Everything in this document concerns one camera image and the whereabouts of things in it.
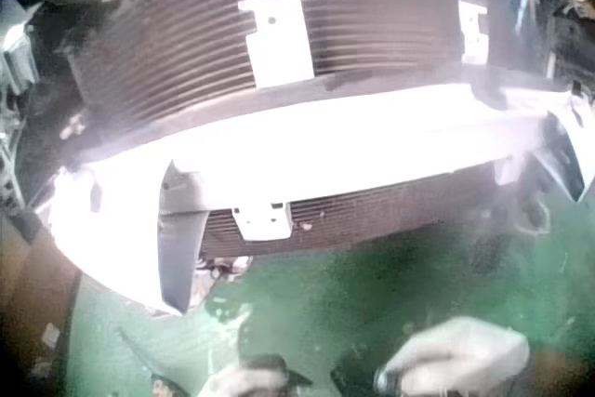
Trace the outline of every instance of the glove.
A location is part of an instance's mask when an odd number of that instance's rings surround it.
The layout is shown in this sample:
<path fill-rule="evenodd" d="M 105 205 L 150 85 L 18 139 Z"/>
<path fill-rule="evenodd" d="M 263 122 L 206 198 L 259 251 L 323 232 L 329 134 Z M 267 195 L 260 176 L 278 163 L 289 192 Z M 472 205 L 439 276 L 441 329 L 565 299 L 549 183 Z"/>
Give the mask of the glove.
<path fill-rule="evenodd" d="M 243 395 L 278 395 L 287 385 L 284 371 L 230 366 L 211 376 L 199 397 L 239 397 Z"/>
<path fill-rule="evenodd" d="M 519 374 L 529 359 L 524 335 L 468 317 L 413 335 L 377 373 L 384 394 L 483 394 Z"/>

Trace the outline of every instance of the white mounting tab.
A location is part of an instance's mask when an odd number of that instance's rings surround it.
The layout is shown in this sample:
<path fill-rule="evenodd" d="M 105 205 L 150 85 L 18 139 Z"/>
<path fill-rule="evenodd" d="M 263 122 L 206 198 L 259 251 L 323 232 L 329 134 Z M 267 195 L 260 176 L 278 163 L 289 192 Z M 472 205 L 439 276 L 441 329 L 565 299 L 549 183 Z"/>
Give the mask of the white mounting tab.
<path fill-rule="evenodd" d="M 245 241 L 273 241 L 291 236 L 289 204 L 251 204 L 232 210 Z"/>
<path fill-rule="evenodd" d="M 244 0 L 238 7 L 253 11 L 257 23 L 245 41 L 258 88 L 314 77 L 301 0 Z"/>

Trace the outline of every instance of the metal grille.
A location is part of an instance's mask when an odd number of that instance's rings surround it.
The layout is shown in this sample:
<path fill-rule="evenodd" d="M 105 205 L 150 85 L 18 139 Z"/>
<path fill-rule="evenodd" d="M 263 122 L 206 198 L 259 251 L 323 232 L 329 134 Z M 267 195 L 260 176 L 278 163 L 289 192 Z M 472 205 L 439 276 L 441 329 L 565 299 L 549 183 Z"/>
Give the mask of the metal grille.
<path fill-rule="evenodd" d="M 487 206 L 497 192 L 490 165 L 368 191 L 294 202 L 289 239 L 246 242 L 231 210 L 211 212 L 201 247 L 204 258 L 266 255 L 350 246 Z"/>
<path fill-rule="evenodd" d="M 117 138 L 255 88 L 240 0 L 133 0 L 71 57 L 87 103 Z M 413 70 L 457 59 L 457 0 L 302 0 L 316 75 Z"/>

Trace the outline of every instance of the green floor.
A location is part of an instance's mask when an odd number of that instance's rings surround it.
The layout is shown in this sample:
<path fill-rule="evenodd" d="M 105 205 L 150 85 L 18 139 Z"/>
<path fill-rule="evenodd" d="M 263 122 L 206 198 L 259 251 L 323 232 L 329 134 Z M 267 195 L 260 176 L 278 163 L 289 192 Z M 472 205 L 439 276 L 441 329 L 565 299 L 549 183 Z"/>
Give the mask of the green floor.
<path fill-rule="evenodd" d="M 149 396 L 150 374 L 121 328 L 191 394 L 238 355 L 280 353 L 335 394 L 342 358 L 380 364 L 414 330 L 467 314 L 524 332 L 534 346 L 595 355 L 595 211 L 549 199 L 552 232 L 515 236 L 491 272 L 470 264 L 469 229 L 435 226 L 326 251 L 259 259 L 183 318 L 146 311 L 84 280 L 73 314 L 68 395 Z"/>

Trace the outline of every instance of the hand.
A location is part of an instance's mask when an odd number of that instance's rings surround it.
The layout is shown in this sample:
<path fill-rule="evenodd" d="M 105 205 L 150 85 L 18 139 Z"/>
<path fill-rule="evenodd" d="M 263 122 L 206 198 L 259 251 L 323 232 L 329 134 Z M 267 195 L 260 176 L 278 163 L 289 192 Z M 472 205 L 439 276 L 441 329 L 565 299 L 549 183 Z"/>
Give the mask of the hand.
<path fill-rule="evenodd" d="M 239 397 L 258 393 L 276 395 L 287 385 L 287 373 L 230 366 L 209 377 L 198 397 Z"/>
<path fill-rule="evenodd" d="M 529 359 L 524 335 L 468 317 L 413 335 L 377 376 L 383 393 L 483 393 L 519 374 Z"/>

